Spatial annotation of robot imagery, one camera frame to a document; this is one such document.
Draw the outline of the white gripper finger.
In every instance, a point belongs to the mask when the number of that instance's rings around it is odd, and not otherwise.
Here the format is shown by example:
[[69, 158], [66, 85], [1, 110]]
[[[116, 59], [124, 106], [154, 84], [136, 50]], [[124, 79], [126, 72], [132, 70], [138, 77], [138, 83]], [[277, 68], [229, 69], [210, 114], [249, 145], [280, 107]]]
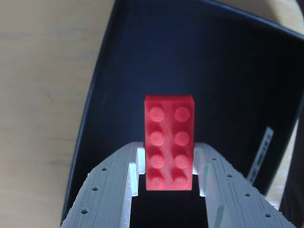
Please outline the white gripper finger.
[[210, 228], [292, 228], [244, 176], [214, 148], [194, 144], [193, 174], [205, 198]]
[[139, 176], [145, 174], [142, 142], [129, 143], [94, 167], [62, 223], [63, 228], [127, 228]]

